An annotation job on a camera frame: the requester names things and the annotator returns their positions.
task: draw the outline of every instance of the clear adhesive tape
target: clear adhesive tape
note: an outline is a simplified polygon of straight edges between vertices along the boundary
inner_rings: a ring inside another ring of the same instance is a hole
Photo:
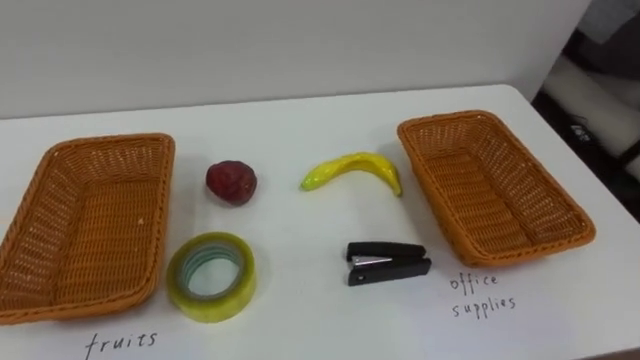
[[[228,288],[213,295],[196,294],[189,281],[196,270],[213,259],[227,259],[238,266]],[[237,315],[251,301],[256,289],[251,248],[239,237],[223,232],[205,233],[189,240],[171,258],[167,270],[171,301],[189,318],[216,323]]]

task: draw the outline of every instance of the yellow banana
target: yellow banana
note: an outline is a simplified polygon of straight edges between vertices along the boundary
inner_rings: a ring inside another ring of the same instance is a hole
[[[402,186],[393,163],[380,154],[367,152],[344,155],[316,166],[305,176],[300,188],[304,191],[315,190],[331,179],[353,170],[376,175],[391,187],[396,196],[402,195]]]

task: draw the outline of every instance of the white tabletop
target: white tabletop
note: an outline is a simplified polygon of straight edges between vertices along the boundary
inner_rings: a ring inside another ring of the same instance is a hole
[[[468,109],[494,112],[511,128],[591,216],[595,242],[504,269],[471,270],[456,260],[413,179],[396,126]],[[158,131],[176,140],[165,258],[194,235],[235,233],[256,256],[253,301],[226,322],[199,324],[170,304],[160,284],[147,303],[120,315],[0,327],[3,357],[537,360],[640,347],[640,227],[507,86],[0,121],[0,233],[53,144]],[[401,199],[365,173],[299,191],[316,163],[357,151],[381,152],[395,162],[405,188]],[[259,177],[244,207],[224,208],[205,196],[207,167],[227,159],[250,164]],[[433,268],[427,276],[346,286],[346,244],[371,240],[424,244]],[[461,273],[480,280],[473,295],[452,288]],[[490,285],[483,284],[485,276]],[[508,306],[485,316],[482,304],[489,299]],[[94,347],[87,356],[94,336],[133,341],[116,350]]]

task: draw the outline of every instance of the red fruit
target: red fruit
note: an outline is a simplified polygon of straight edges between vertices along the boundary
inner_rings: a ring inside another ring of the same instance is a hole
[[[223,161],[207,170],[207,187],[231,205],[245,204],[256,190],[258,179],[253,169],[242,161]]]

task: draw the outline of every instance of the wicker basket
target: wicker basket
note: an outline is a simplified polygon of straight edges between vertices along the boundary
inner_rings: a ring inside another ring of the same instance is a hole
[[[76,139],[47,151],[0,246],[0,324],[119,312],[154,290],[174,142]]]
[[[465,265],[510,265],[593,240],[589,217],[495,115],[412,119],[398,136]]]

